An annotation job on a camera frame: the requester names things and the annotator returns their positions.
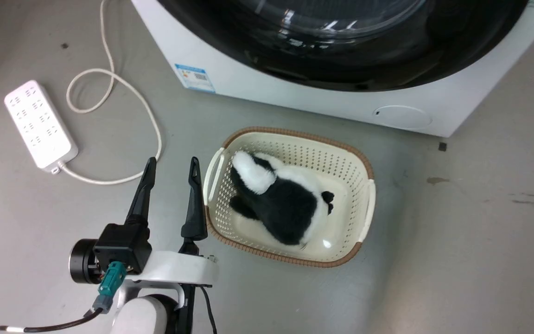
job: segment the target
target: gray floor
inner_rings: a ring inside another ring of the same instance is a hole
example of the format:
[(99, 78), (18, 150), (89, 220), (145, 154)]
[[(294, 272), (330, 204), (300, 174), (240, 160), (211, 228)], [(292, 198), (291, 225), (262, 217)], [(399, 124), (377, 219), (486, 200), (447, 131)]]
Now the gray floor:
[[(30, 79), (42, 83), (80, 147), (71, 165), (82, 173), (130, 175), (155, 152), (145, 112), (124, 87), (87, 116), (66, 106), (75, 74), (108, 67), (98, 4), (0, 0), (0, 324), (49, 325), (89, 308), (95, 287), (72, 283), (68, 252), (120, 223), (135, 187), (42, 173), (4, 95)], [(534, 333), (534, 45), (439, 152), (434, 137), (183, 89), (127, 0), (111, 1), (107, 15), (118, 72), (150, 101), (167, 139), (150, 212), (155, 249), (180, 246), (190, 157), (205, 169), (220, 142), (242, 127), (347, 142), (375, 168), (371, 231), (339, 268), (274, 262), (211, 237), (201, 243), (220, 260), (220, 281), (210, 290), (220, 333)], [(80, 105), (97, 101), (107, 80), (93, 75), (79, 84)], [(450, 182), (426, 181), (434, 177)], [(195, 333), (208, 333), (197, 298)], [(111, 321), (107, 315), (66, 332), (105, 333)]]

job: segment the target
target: electrical socket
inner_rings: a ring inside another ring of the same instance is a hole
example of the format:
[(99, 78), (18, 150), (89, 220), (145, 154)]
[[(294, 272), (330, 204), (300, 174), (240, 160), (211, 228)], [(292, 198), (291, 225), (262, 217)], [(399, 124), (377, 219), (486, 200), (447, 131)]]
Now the electrical socket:
[(59, 172), (59, 162), (76, 157), (76, 143), (46, 91), (35, 80), (6, 95), (4, 104), (38, 168), (55, 174)]

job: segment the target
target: woven rim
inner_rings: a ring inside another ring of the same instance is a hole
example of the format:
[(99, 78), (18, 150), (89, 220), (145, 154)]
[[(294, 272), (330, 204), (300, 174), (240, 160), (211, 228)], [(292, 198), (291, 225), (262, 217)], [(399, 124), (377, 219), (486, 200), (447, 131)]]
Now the woven rim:
[[(236, 133), (233, 133), (233, 135), (229, 136), (229, 138), (224, 142), (222, 147), (223, 148), (228, 148), (228, 146), (235, 139), (240, 137), (241, 135), (245, 135), (247, 133), (255, 133), (255, 132), (257, 132), (257, 133), (273, 133), (273, 134), (276, 134), (276, 135), (289, 135), (289, 136), (292, 136), (292, 137), (299, 137), (299, 138), (319, 141), (319, 142), (322, 142), (324, 144), (337, 146), (338, 148), (343, 148), (344, 150), (347, 150), (348, 152), (351, 152), (352, 154), (356, 155), (356, 157), (358, 157), (358, 159), (360, 159), (360, 161), (362, 161), (362, 163), (364, 163), (364, 167), (366, 169), (366, 172), (368, 173), (368, 178), (369, 179), (374, 179), (374, 177), (375, 177), (374, 171), (372, 169), (372, 165), (370, 164), (370, 162), (368, 161), (368, 159), (366, 158), (366, 156), (362, 152), (360, 152), (359, 150), (357, 150), (353, 146), (350, 146), (348, 144), (344, 144), (343, 142), (338, 142), (338, 141), (331, 140), (331, 139), (328, 139), (328, 138), (320, 137), (318, 135), (311, 135), (309, 133), (303, 133), (303, 132), (292, 131), (292, 130), (287, 130), (287, 129), (279, 129), (279, 128), (249, 127), (249, 128), (241, 129), (241, 130), (237, 131)], [(238, 243), (237, 241), (233, 241), (231, 239), (228, 239), (227, 237), (224, 237), (214, 227), (214, 223), (211, 221), (211, 218), (210, 218), (210, 207), (208, 207), (208, 206), (205, 206), (205, 220), (206, 220), (208, 231), (210, 231), (210, 233), (214, 237), (216, 237), (216, 239), (218, 239), (222, 243), (225, 243), (226, 245), (230, 245), (232, 247), (235, 247), (236, 249), (240, 249), (240, 250), (243, 250), (243, 251), (246, 251), (246, 252), (250, 252), (251, 254), (263, 256), (263, 257), (266, 257), (266, 258), (271, 258), (273, 260), (278, 260), (278, 261), (282, 261), (282, 262), (288, 262), (288, 263), (292, 263), (292, 264), (299, 264), (300, 266), (309, 266), (309, 267), (318, 267), (318, 268), (333, 268), (333, 267), (341, 266), (341, 264), (344, 264), (347, 261), (351, 260), (358, 253), (358, 251), (360, 250), (360, 247), (362, 246), (362, 243), (358, 241), (356, 243), (356, 245), (354, 245), (354, 247), (350, 250), (350, 252), (345, 254), (345, 256), (343, 256), (339, 260), (335, 260), (335, 261), (331, 261), (331, 262), (302, 260), (301, 258), (282, 256), (282, 255), (278, 255), (278, 254), (275, 254), (275, 253), (272, 253), (272, 252), (261, 251), (261, 250), (258, 250), (258, 249), (254, 249), (253, 247), (249, 247), (249, 246), (243, 245), (241, 243)]]

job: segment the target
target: camera lens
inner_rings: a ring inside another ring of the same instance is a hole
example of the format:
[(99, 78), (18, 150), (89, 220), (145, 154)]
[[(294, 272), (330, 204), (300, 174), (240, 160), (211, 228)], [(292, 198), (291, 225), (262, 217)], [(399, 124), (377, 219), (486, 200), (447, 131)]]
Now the camera lens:
[(81, 239), (70, 254), (70, 275), (75, 283), (99, 284), (101, 271), (94, 254), (97, 239)]

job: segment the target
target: white fur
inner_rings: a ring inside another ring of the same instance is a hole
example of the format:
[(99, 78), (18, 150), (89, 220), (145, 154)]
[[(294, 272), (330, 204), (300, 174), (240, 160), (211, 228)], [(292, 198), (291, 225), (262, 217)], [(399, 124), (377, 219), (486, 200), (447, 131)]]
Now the white fur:
[(254, 156), (256, 156), (259, 159), (263, 159), (269, 162), (269, 165), (271, 165), (271, 168), (273, 169), (280, 169), (285, 166), (281, 160), (277, 159), (274, 156), (270, 156), (268, 154), (254, 154)]
[(320, 228), (329, 216), (329, 206), (322, 197), (322, 188), (320, 182), (314, 176), (314, 172), (305, 167), (283, 166), (275, 171), (277, 177), (295, 182), (316, 197), (316, 210), (313, 213), (310, 225), (305, 231), (300, 244), (305, 245), (312, 238), (314, 231)]
[(253, 157), (244, 151), (234, 154), (232, 164), (246, 188), (255, 194), (263, 194), (275, 182), (275, 174), (257, 165)]

